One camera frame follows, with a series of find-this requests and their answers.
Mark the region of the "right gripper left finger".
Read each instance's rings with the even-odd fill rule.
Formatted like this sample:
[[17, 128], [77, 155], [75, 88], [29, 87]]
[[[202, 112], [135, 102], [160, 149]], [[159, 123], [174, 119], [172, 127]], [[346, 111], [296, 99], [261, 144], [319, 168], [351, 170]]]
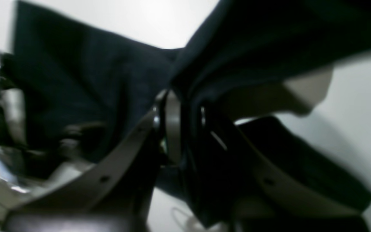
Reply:
[[3, 232], [147, 232], [156, 177], [181, 160], [181, 103], [174, 91], [100, 163], [57, 190], [9, 211]]

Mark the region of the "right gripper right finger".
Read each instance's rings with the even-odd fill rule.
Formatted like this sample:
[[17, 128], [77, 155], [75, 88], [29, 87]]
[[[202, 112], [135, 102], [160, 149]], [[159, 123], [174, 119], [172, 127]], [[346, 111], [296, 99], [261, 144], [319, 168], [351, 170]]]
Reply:
[[198, 118], [198, 217], [233, 232], [368, 232], [371, 191], [276, 117]]

